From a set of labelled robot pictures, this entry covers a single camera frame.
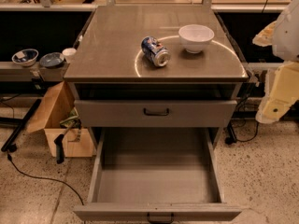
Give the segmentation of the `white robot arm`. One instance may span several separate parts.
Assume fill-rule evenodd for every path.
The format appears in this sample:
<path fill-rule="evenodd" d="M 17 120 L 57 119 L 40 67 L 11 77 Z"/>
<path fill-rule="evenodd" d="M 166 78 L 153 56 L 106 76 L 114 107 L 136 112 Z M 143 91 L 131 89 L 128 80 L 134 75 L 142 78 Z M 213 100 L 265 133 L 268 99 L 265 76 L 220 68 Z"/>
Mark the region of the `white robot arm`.
<path fill-rule="evenodd" d="M 273 54 L 284 61 L 275 71 L 273 84 L 265 86 L 255 117 L 260 123 L 273 123 L 299 100 L 299 0 L 291 0 L 252 42 L 260 47 L 272 46 Z"/>

